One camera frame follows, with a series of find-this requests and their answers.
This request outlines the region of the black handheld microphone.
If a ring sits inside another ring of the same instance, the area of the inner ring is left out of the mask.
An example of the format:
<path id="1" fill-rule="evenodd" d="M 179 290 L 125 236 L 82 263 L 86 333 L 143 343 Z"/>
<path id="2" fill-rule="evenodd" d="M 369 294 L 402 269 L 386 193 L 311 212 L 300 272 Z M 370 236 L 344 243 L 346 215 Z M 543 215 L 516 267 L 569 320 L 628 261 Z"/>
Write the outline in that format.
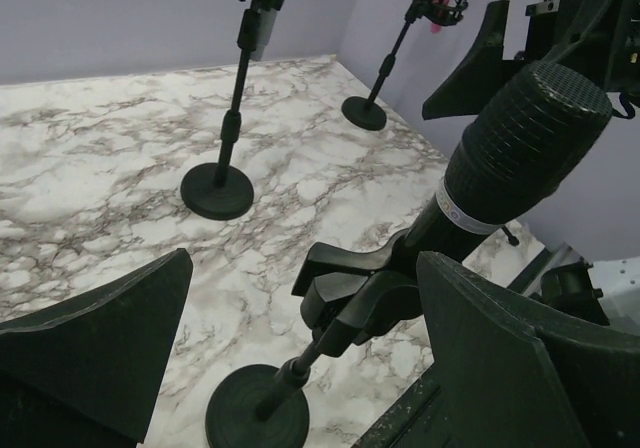
<path id="1" fill-rule="evenodd" d="M 464 130 L 434 196 L 393 255 L 463 261 L 502 226 L 550 197 L 613 115 L 607 94 L 565 66 L 521 69 Z"/>

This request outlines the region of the black clamp microphone stand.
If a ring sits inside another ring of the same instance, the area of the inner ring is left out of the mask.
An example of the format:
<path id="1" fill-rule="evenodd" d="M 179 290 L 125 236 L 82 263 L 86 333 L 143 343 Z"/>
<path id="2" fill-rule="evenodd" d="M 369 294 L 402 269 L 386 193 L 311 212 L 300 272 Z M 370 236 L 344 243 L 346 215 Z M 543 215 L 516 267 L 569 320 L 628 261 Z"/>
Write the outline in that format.
<path id="1" fill-rule="evenodd" d="M 294 284 L 312 340 L 282 367 L 254 364 L 226 377 L 205 419 L 212 447 L 301 447 L 310 425 L 303 388 L 320 357 L 340 357 L 422 313 L 416 259 L 435 245 L 430 230 L 395 234 L 382 248 L 355 253 L 324 243 L 307 253 Z"/>

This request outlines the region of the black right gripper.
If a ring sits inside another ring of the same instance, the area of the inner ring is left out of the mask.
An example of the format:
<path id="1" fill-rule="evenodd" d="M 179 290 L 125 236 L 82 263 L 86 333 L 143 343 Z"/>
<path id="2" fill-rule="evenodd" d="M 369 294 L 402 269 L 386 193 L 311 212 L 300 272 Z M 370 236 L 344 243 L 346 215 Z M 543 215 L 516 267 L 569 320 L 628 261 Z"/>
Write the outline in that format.
<path id="1" fill-rule="evenodd" d="M 524 49 L 504 59 L 510 2 L 487 5 L 469 51 L 422 105 L 423 119 L 477 115 L 525 65 L 550 61 L 622 103 L 639 101 L 639 0 L 541 0 L 526 7 Z"/>

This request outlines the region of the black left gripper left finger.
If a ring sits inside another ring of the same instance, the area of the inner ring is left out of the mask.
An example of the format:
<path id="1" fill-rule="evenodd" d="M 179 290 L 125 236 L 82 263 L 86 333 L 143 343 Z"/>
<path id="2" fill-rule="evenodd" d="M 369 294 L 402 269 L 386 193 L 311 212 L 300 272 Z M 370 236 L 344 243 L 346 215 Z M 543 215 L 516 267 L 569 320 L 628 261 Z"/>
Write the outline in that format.
<path id="1" fill-rule="evenodd" d="M 177 249 L 1 325 L 4 447 L 145 440 L 193 273 Z"/>

